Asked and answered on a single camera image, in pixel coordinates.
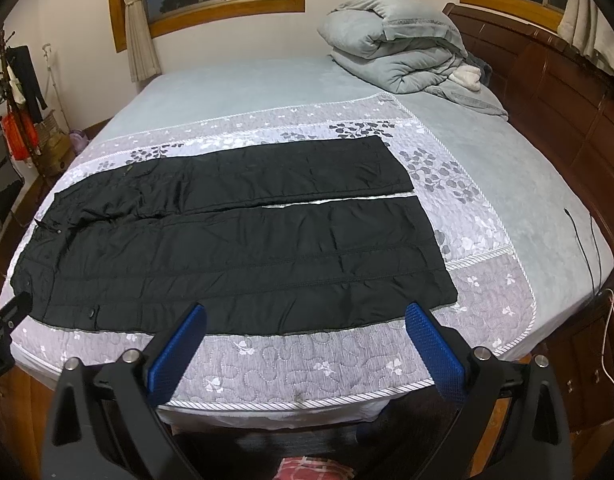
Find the black pants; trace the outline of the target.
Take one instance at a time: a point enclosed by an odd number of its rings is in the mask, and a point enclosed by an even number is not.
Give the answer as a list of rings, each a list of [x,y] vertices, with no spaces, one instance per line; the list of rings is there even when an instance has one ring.
[[[154,334],[348,330],[453,304],[407,171],[376,136],[136,162],[55,195],[11,279],[39,322]]]

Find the bed with grey sheet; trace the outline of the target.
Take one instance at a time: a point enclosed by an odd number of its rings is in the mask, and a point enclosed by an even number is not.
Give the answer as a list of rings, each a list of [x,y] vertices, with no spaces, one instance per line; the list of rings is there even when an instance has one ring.
[[[432,380],[410,302],[515,360],[614,256],[490,91],[381,92],[329,58],[155,79],[40,206],[1,300],[31,292],[16,364],[141,349],[192,302],[208,331],[162,417],[182,428],[371,420]]]

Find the coat rack with clothes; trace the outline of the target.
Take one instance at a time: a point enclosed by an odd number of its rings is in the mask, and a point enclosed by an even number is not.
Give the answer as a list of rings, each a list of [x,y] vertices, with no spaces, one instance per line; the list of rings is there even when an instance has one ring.
[[[8,72],[8,61],[6,60],[6,47],[8,46],[8,40],[13,37],[13,34],[10,36],[5,36],[5,27],[4,25],[0,26],[0,79],[2,80],[2,87],[4,89],[5,94],[5,103],[6,103],[6,114],[8,116],[13,117],[13,122],[16,125],[15,130],[18,133],[19,140],[22,144],[25,145],[25,151],[27,156],[25,160],[29,159],[34,166],[34,169],[37,170],[38,174],[42,179],[46,178],[46,172],[40,165],[40,144],[34,145],[31,142],[31,130],[26,127],[24,116],[22,116],[22,107],[16,102],[13,86],[12,86],[12,78],[10,77],[10,73]]]

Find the white cloth on duvet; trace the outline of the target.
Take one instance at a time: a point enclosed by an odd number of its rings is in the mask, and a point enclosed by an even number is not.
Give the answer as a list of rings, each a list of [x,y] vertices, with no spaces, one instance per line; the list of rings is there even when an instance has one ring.
[[[482,88],[480,78],[482,78],[482,70],[477,66],[466,63],[457,67],[448,77],[455,84],[471,92],[479,92]]]

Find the dark wooden headboard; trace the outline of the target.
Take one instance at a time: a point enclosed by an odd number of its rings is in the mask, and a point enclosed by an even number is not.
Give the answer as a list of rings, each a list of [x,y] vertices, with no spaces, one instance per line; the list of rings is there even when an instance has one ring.
[[[490,88],[512,125],[584,203],[614,258],[614,82],[535,26],[449,3],[467,50],[492,68]],[[572,431],[614,418],[614,262],[604,292],[540,344],[554,361]]]

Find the beige curtain left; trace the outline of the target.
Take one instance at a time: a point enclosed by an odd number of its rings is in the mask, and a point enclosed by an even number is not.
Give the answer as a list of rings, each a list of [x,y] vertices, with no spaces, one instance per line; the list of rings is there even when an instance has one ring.
[[[158,56],[150,36],[143,0],[124,2],[124,33],[128,52],[131,81],[146,81],[162,73]]]

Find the beige curtain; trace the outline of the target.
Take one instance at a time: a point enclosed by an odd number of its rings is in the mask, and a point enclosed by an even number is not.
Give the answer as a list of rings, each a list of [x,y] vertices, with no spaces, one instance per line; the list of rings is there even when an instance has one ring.
[[[146,81],[162,73],[158,56],[150,36],[143,0],[124,2],[124,33],[128,52],[131,81]]]
[[[597,68],[614,76],[614,31],[593,0],[567,0],[557,35]]]

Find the folded grey duvet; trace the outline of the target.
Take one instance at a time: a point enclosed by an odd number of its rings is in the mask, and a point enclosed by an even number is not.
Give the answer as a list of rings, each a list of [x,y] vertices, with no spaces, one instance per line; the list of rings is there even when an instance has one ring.
[[[448,16],[415,0],[347,0],[318,27],[333,60],[392,94],[426,92],[489,116],[508,117],[489,89],[492,68],[467,51]],[[461,64],[482,70],[471,92],[448,79]]]

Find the beige curtain right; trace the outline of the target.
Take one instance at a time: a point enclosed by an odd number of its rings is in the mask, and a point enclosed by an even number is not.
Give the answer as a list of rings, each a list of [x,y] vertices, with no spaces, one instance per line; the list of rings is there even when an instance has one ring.
[[[593,0],[567,0],[557,35],[597,68],[614,76],[614,31]]]

